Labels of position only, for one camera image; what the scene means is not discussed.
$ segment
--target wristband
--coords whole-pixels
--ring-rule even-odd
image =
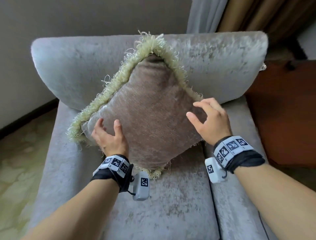
[[[265,163],[263,157],[240,136],[221,139],[215,144],[213,153],[220,165],[231,173],[239,166],[254,167]]]
[[[113,155],[105,158],[93,172],[92,180],[113,179],[120,187],[119,192],[127,192],[131,181],[133,164],[123,155]]]

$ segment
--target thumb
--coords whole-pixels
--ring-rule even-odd
[[[123,136],[124,135],[122,125],[118,119],[116,119],[114,121],[114,132],[115,132],[115,136]]]
[[[194,113],[187,112],[186,117],[189,119],[189,121],[192,123],[192,125],[195,127],[197,131],[199,131],[203,126],[203,123],[200,122],[200,120]]]

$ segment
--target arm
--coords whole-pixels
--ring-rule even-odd
[[[128,157],[128,143],[119,120],[114,122],[115,136],[106,133],[99,119],[92,137],[107,156]],[[119,194],[113,179],[95,179],[52,215],[30,230],[22,240],[97,239]]]
[[[193,113],[187,113],[207,143],[214,146],[232,135],[227,113],[214,98],[193,105],[203,108],[207,114],[207,120],[201,123]],[[233,172],[280,240],[313,239],[316,236],[316,192],[267,164],[237,166]]]

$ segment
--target brown curtain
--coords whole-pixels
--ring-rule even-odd
[[[264,31],[270,44],[304,27],[316,15],[316,0],[229,0],[217,32]]]

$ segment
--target wall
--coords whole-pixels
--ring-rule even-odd
[[[54,98],[30,55],[34,39],[185,33],[191,0],[0,1],[0,129]]]
[[[299,36],[298,42],[309,60],[316,60],[316,21]]]

